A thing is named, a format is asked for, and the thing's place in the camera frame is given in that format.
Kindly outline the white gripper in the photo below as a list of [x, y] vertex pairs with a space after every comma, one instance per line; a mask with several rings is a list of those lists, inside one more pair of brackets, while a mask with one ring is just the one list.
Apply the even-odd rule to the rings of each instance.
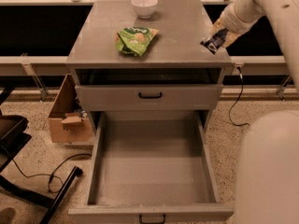
[[235, 3], [232, 3], [223, 10], [221, 17], [213, 23], [209, 32], [211, 35], [215, 35], [218, 31], [226, 28], [228, 31], [226, 31], [222, 46], [227, 48], [241, 35], [248, 32], [258, 19], [259, 12], [255, 7], [237, 9]]

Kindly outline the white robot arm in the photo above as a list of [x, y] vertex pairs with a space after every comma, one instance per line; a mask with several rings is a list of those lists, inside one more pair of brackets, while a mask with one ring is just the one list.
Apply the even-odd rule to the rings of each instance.
[[[266, 17], [282, 65], [257, 62], [249, 75], [261, 87], [299, 82], [298, 0], [234, 0], [210, 28], [215, 53]], [[249, 126], [240, 146], [234, 224], [299, 224], [299, 113], [280, 110]]]

